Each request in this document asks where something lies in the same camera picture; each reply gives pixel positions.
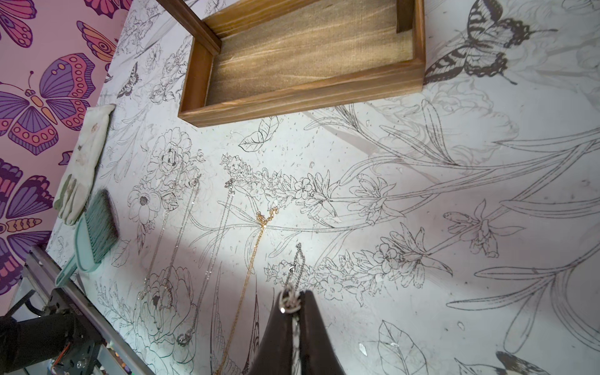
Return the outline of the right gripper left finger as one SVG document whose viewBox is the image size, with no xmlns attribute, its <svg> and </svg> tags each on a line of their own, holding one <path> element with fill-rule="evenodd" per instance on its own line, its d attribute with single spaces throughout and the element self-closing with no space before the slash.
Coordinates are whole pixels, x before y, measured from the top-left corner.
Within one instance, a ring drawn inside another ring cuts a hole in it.
<svg viewBox="0 0 600 375">
<path fill-rule="evenodd" d="M 289 290 L 283 290 L 274 301 L 259 351 L 249 371 L 257 375 L 290 375 L 292 373 L 293 317 L 287 312 Z"/>
</svg>

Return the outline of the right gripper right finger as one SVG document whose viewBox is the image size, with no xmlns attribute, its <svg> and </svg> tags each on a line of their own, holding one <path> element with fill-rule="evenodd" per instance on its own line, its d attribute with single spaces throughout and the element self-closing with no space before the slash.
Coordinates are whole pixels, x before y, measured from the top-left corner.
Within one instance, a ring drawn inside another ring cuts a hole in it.
<svg viewBox="0 0 600 375">
<path fill-rule="evenodd" d="M 311 291 L 302 292 L 299 311 L 299 358 L 302 375 L 342 375 L 342 368 L 329 339 L 317 300 Z"/>
</svg>

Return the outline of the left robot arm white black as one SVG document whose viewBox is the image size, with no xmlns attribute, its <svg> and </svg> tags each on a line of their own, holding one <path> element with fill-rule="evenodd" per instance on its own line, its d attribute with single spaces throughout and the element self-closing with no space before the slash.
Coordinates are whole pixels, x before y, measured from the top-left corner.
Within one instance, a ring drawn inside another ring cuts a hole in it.
<svg viewBox="0 0 600 375">
<path fill-rule="evenodd" d="M 11 373 L 53 359 L 61 374 L 92 374 L 103 343 L 97 328 L 61 288 L 52 290 L 42 315 L 16 320 L 21 306 L 32 309 L 29 291 L 1 317 L 1 373 Z"/>
</svg>

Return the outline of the wooden jewelry display stand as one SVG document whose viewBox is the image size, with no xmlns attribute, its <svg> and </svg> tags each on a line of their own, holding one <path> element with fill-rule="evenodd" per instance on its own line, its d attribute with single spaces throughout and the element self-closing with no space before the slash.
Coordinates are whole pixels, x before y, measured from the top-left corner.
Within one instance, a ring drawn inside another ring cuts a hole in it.
<svg viewBox="0 0 600 375">
<path fill-rule="evenodd" d="M 206 19 L 162 7 L 193 37 L 178 116 L 198 128 L 423 87 L 421 1 L 239 1 Z"/>
</svg>

